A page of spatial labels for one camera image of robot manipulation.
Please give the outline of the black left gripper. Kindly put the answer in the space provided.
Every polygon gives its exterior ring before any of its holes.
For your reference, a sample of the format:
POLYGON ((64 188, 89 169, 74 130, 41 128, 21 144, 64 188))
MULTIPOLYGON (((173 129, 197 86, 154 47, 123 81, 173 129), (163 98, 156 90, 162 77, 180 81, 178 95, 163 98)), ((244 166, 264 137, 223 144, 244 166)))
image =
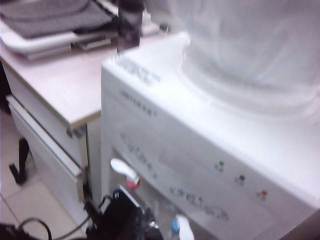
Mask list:
POLYGON ((163 240, 160 227, 152 210, 148 207, 143 210, 138 221, 139 240, 163 240))

